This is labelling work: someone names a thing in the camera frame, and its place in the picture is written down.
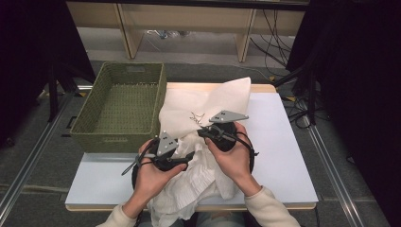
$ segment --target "finger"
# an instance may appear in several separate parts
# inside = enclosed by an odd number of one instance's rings
[[[168,176],[169,179],[173,178],[177,174],[181,173],[184,169],[186,169],[187,164],[179,164],[178,166],[175,166],[171,168],[169,171],[165,172],[165,174]]]
[[[238,133],[236,136],[239,139],[241,139],[242,141],[244,141],[245,143],[247,143],[248,145],[251,144],[251,141],[249,140],[249,138],[247,136],[245,136],[244,134]]]
[[[151,159],[144,157],[141,161],[141,164],[151,162]]]
[[[207,147],[209,148],[209,150],[215,155],[216,152],[220,152],[220,149],[215,145],[215,143],[213,143],[213,141],[209,138],[206,138],[204,140],[206,142]]]
[[[235,124],[235,128],[236,128],[237,132],[242,132],[244,134],[248,134],[247,130],[245,129],[245,127],[243,125],[241,125],[240,123],[238,123],[236,121],[234,122],[234,124]]]
[[[147,140],[147,142],[145,142],[145,143],[141,146],[141,148],[139,148],[138,153],[142,153],[142,152],[144,151],[144,149],[148,146],[148,144],[150,143],[150,141],[152,141],[152,140],[151,140],[151,139],[150,139],[150,140]]]

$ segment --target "metal rail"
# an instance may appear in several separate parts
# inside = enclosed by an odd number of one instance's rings
[[[306,108],[306,105],[303,102],[301,102],[301,106],[303,108]],[[307,118],[307,116],[304,117],[304,121],[306,122],[307,125],[309,125],[309,119]],[[328,178],[330,179],[334,191],[336,192],[337,197],[339,198],[339,202],[342,206],[345,216],[348,219],[350,226],[352,227],[365,226],[350,193],[348,192],[344,182],[342,181],[340,174],[336,169],[336,165],[331,159],[330,153],[328,152],[327,147],[325,146],[316,125],[309,126],[309,134],[310,137],[312,138],[313,143],[316,146],[319,156],[321,157]]]
[[[24,165],[18,172],[17,177],[14,179],[11,186],[7,190],[4,198],[1,200],[1,202],[0,202],[0,226],[3,226],[3,224],[5,223],[6,218],[9,215],[9,212],[11,211],[15,202],[17,201],[26,181],[28,180],[30,174],[32,173],[32,171],[35,168],[36,164],[38,163],[39,159],[41,158],[42,153],[44,152],[44,149],[46,148],[51,136],[53,135],[54,129],[57,128],[61,114],[63,113],[66,106],[73,98],[73,96],[74,96],[74,93],[67,93],[64,95],[64,97],[62,98],[61,104],[60,104],[59,112],[54,117],[52,122],[47,123],[44,131],[42,132],[41,137],[39,138],[38,142],[35,144],[32,151],[29,153],[29,156],[26,158],[26,161],[24,162]]]

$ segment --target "white table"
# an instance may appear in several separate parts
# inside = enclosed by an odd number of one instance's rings
[[[244,123],[259,155],[253,175],[288,209],[313,209],[318,201],[281,98],[275,93],[251,93],[249,119]],[[85,153],[68,193],[70,211],[112,210],[132,194],[130,173],[121,176],[136,154]],[[243,194],[231,200],[202,200],[197,211],[245,210]]]

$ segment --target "person's sleeve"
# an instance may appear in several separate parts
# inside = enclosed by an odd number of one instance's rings
[[[130,218],[123,212],[123,206],[116,205],[106,222],[97,227],[132,227],[135,225],[136,218]]]
[[[263,187],[253,196],[245,197],[245,205],[257,222],[264,227],[300,226],[285,205],[278,201],[267,187]]]

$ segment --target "hand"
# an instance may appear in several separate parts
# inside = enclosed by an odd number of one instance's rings
[[[149,142],[150,140],[139,148],[139,154],[144,151]],[[149,158],[144,158],[142,160],[142,163],[147,162],[150,162]],[[142,165],[138,170],[135,190],[130,199],[123,206],[124,213],[130,218],[136,218],[148,202],[163,190],[168,181],[185,168],[186,164],[181,164],[173,167],[169,171],[163,172],[153,164]]]
[[[248,135],[243,125],[235,122],[235,127],[237,132]],[[250,144],[245,135],[239,133],[236,136]],[[223,173],[238,185],[245,196],[251,196],[260,191],[261,186],[250,171],[250,153],[243,144],[236,142],[231,150],[223,152],[216,147],[211,139],[206,138],[205,142],[215,156],[216,162],[218,162]]]

